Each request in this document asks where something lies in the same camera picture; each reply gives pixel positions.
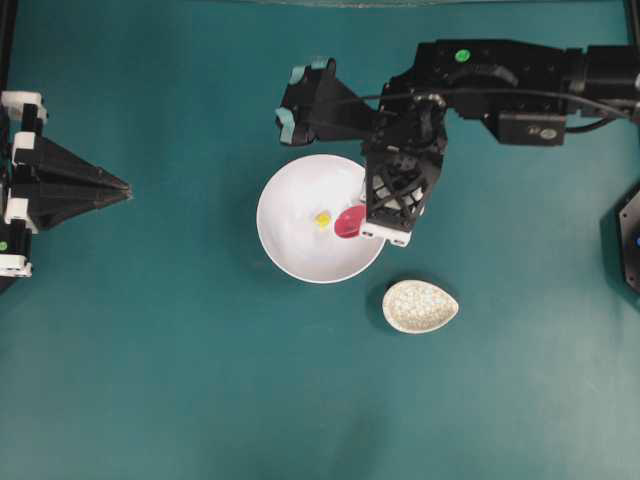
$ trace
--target white speckled bowl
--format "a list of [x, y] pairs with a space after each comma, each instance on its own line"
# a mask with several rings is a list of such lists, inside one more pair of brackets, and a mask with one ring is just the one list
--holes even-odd
[[427, 333], [446, 325], [458, 313], [458, 302], [440, 287], [420, 280], [393, 285], [382, 300], [387, 322], [400, 332]]

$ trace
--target white ceramic bowl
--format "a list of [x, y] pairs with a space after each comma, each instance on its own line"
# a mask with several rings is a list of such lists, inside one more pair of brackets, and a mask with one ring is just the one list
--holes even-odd
[[458, 302], [440, 287], [421, 280], [393, 285], [382, 300], [387, 322], [404, 333], [427, 333], [443, 327], [458, 313]]
[[[279, 268], [299, 280], [335, 283], [366, 269], [378, 257], [384, 240], [340, 238], [334, 222], [357, 205], [364, 168], [335, 155], [294, 160], [271, 177], [262, 191], [256, 223], [262, 247]], [[314, 219], [328, 212], [322, 229]]]

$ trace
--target green dot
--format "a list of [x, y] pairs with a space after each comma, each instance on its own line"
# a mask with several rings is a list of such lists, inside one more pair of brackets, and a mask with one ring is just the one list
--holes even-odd
[[464, 63], [471, 58], [471, 52], [466, 48], [456, 52], [456, 62]]

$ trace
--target bowl rim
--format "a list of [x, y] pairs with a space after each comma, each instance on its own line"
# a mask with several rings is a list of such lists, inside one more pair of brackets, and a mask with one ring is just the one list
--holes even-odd
[[264, 197], [264, 192], [265, 192], [265, 190], [267, 189], [267, 187], [269, 186], [269, 184], [272, 181], [274, 181], [276, 178], [286, 174], [285, 170], [291, 164], [293, 164], [294, 162], [298, 162], [300, 160], [308, 161], [309, 159], [314, 158], [314, 157], [334, 157], [336, 159], [339, 159], [340, 161], [344, 161], [345, 164], [348, 164], [350, 168], [356, 167], [357, 170], [364, 171], [364, 167], [362, 165], [360, 165], [359, 163], [354, 162], [353, 160], [350, 160], [348, 158], [341, 157], [339, 155], [333, 155], [333, 154], [330, 154], [330, 153], [316, 153], [316, 154], [313, 154], [313, 155], [305, 155], [304, 157], [299, 157], [299, 158], [296, 158], [294, 160], [291, 160], [290, 162], [287, 162], [285, 165], [280, 167], [276, 171], [276, 173], [274, 173], [269, 178], [269, 180], [267, 181], [267, 183], [263, 187], [262, 192], [260, 192], [260, 198], [258, 199], [258, 205], [256, 207], [256, 229], [258, 230], [258, 238], [260, 239], [260, 244], [262, 245], [262, 249], [265, 251], [265, 253], [269, 257], [269, 259], [275, 264], [276, 267], [278, 267], [280, 270], [282, 270], [287, 275], [289, 275], [289, 276], [291, 276], [293, 278], [296, 278], [298, 280], [301, 280], [303, 282], [315, 283], [315, 284], [319, 284], [319, 285], [326, 285], [326, 284], [331, 284], [331, 283], [344, 282], [345, 280], [349, 280], [350, 278], [353, 278], [356, 275], [359, 275], [360, 273], [365, 271], [380, 256], [380, 253], [382, 252], [382, 249], [384, 248], [386, 240], [382, 239], [382, 238], [371, 240], [371, 241], [380, 240], [380, 246], [376, 250], [375, 255], [373, 255], [373, 257], [364, 266], [362, 266], [357, 271], [355, 271], [353, 273], [350, 273], [349, 275], [346, 275], [346, 276], [343, 276], [343, 277], [339, 277], [339, 278], [336, 278], [336, 279], [333, 279], [333, 280], [313, 280], [313, 279], [310, 279], [310, 278], [304, 278], [304, 277], [302, 277], [300, 275], [296, 275], [296, 274], [290, 272], [284, 266], [280, 265], [280, 263], [278, 263], [275, 258], [273, 258], [273, 256], [271, 255], [271, 253], [269, 252], [269, 250], [267, 249], [267, 247], [265, 245], [265, 242], [264, 242], [264, 240], [262, 238], [262, 232], [260, 231], [260, 206], [262, 204], [262, 199]]

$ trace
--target small yellow cube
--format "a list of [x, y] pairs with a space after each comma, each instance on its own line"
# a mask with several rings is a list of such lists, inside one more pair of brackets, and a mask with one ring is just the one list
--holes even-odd
[[331, 223], [331, 215], [329, 215], [329, 212], [326, 211], [319, 213], [318, 215], [316, 215], [314, 221], [316, 222], [316, 225], [320, 227], [320, 229], [324, 230]]

